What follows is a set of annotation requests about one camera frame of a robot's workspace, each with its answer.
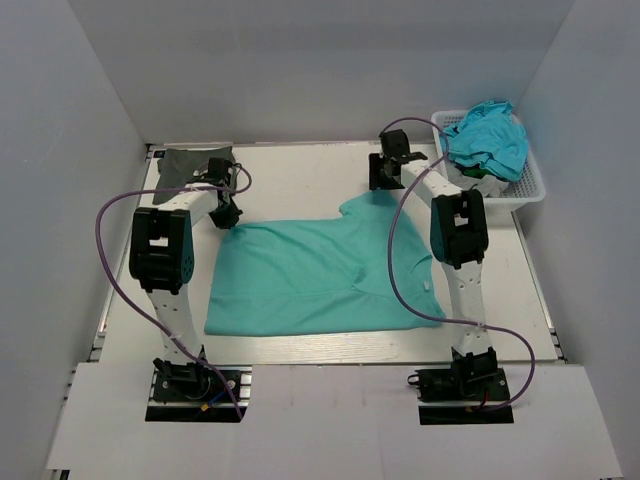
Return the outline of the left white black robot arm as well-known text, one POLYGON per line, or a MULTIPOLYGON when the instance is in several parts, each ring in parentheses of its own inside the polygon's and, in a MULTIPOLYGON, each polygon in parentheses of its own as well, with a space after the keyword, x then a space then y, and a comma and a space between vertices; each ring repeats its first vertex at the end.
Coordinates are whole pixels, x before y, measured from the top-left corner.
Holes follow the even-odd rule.
POLYGON ((187 365, 177 387, 199 399, 211 387, 211 374, 190 364, 205 359, 192 320, 188 283, 195 270, 193 227, 210 218, 220 230, 233 228, 242 211, 234 202, 239 164, 228 150, 168 150, 161 159, 153 205, 134 212, 129 272, 148 295, 162 326, 164 361, 187 365))

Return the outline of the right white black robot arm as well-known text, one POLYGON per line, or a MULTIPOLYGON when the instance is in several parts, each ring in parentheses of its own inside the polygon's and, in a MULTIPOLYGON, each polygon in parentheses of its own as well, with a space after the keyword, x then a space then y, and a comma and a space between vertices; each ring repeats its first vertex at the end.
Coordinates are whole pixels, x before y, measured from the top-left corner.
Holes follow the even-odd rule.
POLYGON ((484 313, 481 272, 488 248, 483 196, 463 190, 413 152, 401 129, 379 134, 381 152, 369 156, 369 189, 403 189, 430 208, 431 253, 441 264, 449 287, 453 318, 462 327, 452 346, 455 360, 488 354, 492 347, 484 313))

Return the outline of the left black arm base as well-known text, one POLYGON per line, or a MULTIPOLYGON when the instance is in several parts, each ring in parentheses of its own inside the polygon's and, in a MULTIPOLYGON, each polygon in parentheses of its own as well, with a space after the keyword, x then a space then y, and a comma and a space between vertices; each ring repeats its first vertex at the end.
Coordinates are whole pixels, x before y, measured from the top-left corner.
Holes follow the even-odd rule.
POLYGON ((250 367, 221 367, 222 378, 196 363, 174 365, 155 359, 145 421, 165 423, 225 423, 241 421, 251 393, 250 367))

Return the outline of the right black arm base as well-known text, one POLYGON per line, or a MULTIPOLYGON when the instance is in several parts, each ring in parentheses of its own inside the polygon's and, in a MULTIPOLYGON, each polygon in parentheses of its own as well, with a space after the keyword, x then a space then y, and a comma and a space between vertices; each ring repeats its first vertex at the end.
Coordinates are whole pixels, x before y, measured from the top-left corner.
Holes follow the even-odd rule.
POLYGON ((407 377, 417 390, 422 426, 511 424, 511 392, 494 359, 458 358, 445 368, 424 368, 407 377))

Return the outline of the teal green t-shirt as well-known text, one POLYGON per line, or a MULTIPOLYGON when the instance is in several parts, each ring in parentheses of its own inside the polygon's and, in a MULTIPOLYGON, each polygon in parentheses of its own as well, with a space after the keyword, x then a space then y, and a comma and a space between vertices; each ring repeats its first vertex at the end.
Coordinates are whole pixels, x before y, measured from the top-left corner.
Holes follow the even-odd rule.
POLYGON ((434 327, 432 255, 387 191, 334 219, 248 223, 216 256, 204 331, 271 337, 434 327))

